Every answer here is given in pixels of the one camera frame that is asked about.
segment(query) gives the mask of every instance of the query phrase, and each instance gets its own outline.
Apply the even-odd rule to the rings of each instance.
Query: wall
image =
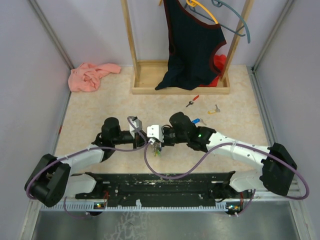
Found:
[[[167,59],[168,28],[163,4],[158,6],[159,0],[127,1],[138,59]],[[232,11],[224,6],[214,7],[211,0],[200,2],[219,22],[236,28],[238,18]],[[225,2],[241,13],[245,0]],[[82,62],[132,65],[119,0],[38,0],[38,3],[76,66]],[[254,64],[285,3],[286,0],[255,0],[247,21],[251,43],[247,43],[246,37],[240,40],[233,64]],[[223,32],[228,45],[220,53],[226,55],[233,33],[225,29]]]
[[[296,1],[258,69],[278,141],[310,186],[305,203],[320,239],[320,2]]]
[[[51,152],[68,99],[69,70],[26,0],[0,8],[0,239],[18,238],[24,185]]]

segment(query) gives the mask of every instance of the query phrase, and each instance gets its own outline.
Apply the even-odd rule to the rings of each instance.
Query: pink towel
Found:
[[[94,92],[100,87],[100,79],[109,73],[120,73],[121,67],[112,64],[95,65],[92,63],[82,63],[75,69],[71,70],[68,84],[71,92]]]

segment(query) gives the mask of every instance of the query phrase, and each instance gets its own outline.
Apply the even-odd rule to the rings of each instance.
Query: blue hanger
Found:
[[[249,43],[251,42],[251,37],[250,37],[250,32],[249,32],[248,25],[247,25],[246,21],[244,20],[244,18],[243,18],[236,10],[234,10],[230,5],[228,5],[227,3],[225,3],[225,2],[223,2],[223,1],[221,1],[221,0],[211,0],[211,2],[212,2],[212,4],[213,4],[215,7],[217,7],[217,8],[221,8],[222,6],[226,6],[228,9],[230,9],[232,12],[234,12],[234,14],[235,14],[235,15],[241,20],[241,22],[243,23],[243,26],[242,26],[242,27],[240,27],[238,30],[234,31],[234,30],[232,30],[231,28],[229,28],[229,27],[227,27],[227,26],[225,26],[225,25],[223,25],[223,24],[221,24],[221,23],[220,23],[220,25],[221,25],[221,27],[229,30],[230,32],[232,32],[232,33],[234,33],[234,34],[237,34],[237,35],[240,36],[240,37],[244,37],[244,36],[246,35],[247,41],[248,41],[248,44],[249,44]],[[201,14],[200,12],[197,12],[197,10],[196,10],[195,7],[189,6],[189,9],[190,9],[192,12],[194,12],[194,13],[196,13],[196,14],[204,17],[205,19],[208,19],[208,20],[210,20],[210,21],[213,22],[213,20],[212,20],[211,18],[207,17],[206,15]],[[240,30],[243,29],[243,28],[245,29],[246,34],[240,34],[240,33],[239,33]]]

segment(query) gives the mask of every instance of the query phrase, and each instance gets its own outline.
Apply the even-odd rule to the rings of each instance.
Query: wooden frame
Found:
[[[253,6],[254,0],[246,0],[242,9],[241,16],[247,21]],[[235,55],[240,36],[234,35],[229,52],[227,54],[226,63],[222,70],[220,81],[217,87],[197,87],[193,90],[184,90],[178,87],[167,87],[161,90],[155,90],[155,87],[162,81],[168,70],[168,61],[166,60],[137,60],[134,37],[128,8],[127,0],[121,0],[124,23],[128,35],[130,52],[132,57],[134,76],[132,82],[133,94],[183,94],[183,95],[222,95],[230,93],[230,82],[228,77],[228,69]],[[242,26],[239,20],[237,28]]]

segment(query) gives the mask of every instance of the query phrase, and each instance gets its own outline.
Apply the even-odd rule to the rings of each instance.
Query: wooden table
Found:
[[[193,105],[186,107],[192,95],[132,95],[130,93],[133,68],[123,67],[120,74],[110,74],[101,80],[96,92],[74,92],[67,108],[56,155],[65,155],[86,148],[95,140],[104,120],[119,119],[122,130],[129,129],[127,116],[137,116],[146,132],[147,126],[169,124],[169,118],[184,112],[191,120],[202,118],[209,128],[231,138],[267,145],[267,139],[252,90],[247,68],[232,65],[228,71],[231,93],[229,95],[201,95]],[[218,105],[221,112],[209,115]],[[118,146],[132,148],[131,144]],[[143,150],[132,153],[115,152],[107,161],[92,165],[82,172],[93,173],[150,173],[145,166]],[[148,149],[151,166],[161,173],[188,171],[203,155],[186,144],[166,146],[161,156],[153,156]],[[221,173],[246,171],[251,167],[225,156],[211,154],[194,171],[195,173]]]

